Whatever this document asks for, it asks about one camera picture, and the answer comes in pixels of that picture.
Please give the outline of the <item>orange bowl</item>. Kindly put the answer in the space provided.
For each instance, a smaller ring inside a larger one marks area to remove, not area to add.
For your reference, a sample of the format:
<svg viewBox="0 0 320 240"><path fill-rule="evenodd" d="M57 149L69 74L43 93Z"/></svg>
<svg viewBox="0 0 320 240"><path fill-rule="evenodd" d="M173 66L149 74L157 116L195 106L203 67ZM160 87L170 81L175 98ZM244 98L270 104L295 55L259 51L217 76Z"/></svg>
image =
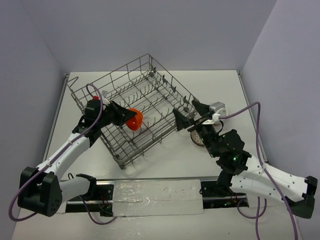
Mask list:
<svg viewBox="0 0 320 240"><path fill-rule="evenodd" d="M127 120L125 124L130 130L137 131L143 123L143 114L139 110L134 108L129 108L129 110L135 112L136 115Z"/></svg>

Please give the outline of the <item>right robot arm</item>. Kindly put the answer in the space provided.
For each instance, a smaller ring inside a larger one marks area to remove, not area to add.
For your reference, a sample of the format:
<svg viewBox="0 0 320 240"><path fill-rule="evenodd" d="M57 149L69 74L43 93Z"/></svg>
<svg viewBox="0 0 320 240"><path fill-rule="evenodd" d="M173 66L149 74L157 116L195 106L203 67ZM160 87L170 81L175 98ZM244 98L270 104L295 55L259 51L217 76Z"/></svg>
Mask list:
<svg viewBox="0 0 320 240"><path fill-rule="evenodd" d="M293 215L310 219L315 207L318 180L313 176L299 177L275 168L244 150L245 143L232 129L220 133L214 124L230 118L225 104L211 105L192 101L199 119L184 116L173 109L178 131L197 132L200 140L216 164L221 167L211 192L220 197L244 193L284 203Z"/></svg>

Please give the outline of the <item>brown patterned bowl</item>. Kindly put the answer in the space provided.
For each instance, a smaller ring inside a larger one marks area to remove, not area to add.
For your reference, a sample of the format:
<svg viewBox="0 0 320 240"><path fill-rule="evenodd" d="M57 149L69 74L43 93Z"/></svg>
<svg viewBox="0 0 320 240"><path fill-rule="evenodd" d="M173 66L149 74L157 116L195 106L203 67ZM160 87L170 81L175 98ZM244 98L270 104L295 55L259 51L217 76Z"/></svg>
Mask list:
<svg viewBox="0 0 320 240"><path fill-rule="evenodd" d="M202 139L198 135L198 133L194 130L190 133L190 138L194 144L196 144L199 147L205 147Z"/></svg>

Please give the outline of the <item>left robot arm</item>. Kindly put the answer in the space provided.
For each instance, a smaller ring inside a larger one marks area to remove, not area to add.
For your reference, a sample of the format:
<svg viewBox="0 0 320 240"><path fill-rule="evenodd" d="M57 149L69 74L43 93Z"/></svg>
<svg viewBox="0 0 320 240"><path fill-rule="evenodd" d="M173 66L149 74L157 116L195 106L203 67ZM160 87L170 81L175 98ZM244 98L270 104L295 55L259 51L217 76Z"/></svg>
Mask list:
<svg viewBox="0 0 320 240"><path fill-rule="evenodd" d="M102 128L110 124L122 126L136 114L114 101L104 103L97 97L89 100L67 141L46 161L22 171L17 205L34 214L51 217L62 203L77 196L93 199L98 193L95 177L80 173L71 180L61 181L63 175L93 146L101 136Z"/></svg>

